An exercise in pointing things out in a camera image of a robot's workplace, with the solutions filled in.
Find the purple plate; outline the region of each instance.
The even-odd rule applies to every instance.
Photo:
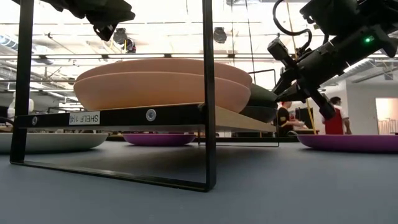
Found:
[[[313,149],[345,152],[397,152],[394,135],[298,135],[298,140]]]
[[[194,134],[124,134],[123,138],[136,146],[183,146],[195,139]]]

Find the gray table surface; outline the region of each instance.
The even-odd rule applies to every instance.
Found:
[[[28,160],[203,180],[203,148],[131,147]],[[219,147],[209,193],[13,166],[0,156],[0,223],[398,223],[398,155]]]

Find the green light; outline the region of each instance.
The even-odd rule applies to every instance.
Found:
[[[365,43],[370,43],[370,42],[372,42],[372,40],[374,40],[374,37],[373,36],[370,36],[370,37],[367,37],[367,38],[365,38]]]

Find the person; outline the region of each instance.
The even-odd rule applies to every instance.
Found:
[[[304,127],[304,123],[290,117],[288,109],[292,106],[292,102],[282,102],[282,106],[277,112],[277,125],[279,137],[287,137],[289,131],[293,131],[294,126]]]
[[[346,111],[341,107],[341,98],[340,97],[332,97],[330,98],[330,102],[335,107],[335,116],[329,120],[322,119],[323,124],[325,125],[325,133],[326,134],[344,134],[344,126],[346,127],[345,134],[352,134],[351,128],[349,126],[349,118]]]

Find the screw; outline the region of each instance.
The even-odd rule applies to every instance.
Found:
[[[154,121],[156,119],[156,111],[153,109],[149,109],[146,114],[148,121]]]
[[[33,125],[36,125],[36,124],[37,124],[37,117],[33,117],[33,119],[32,119],[32,124],[33,124]]]

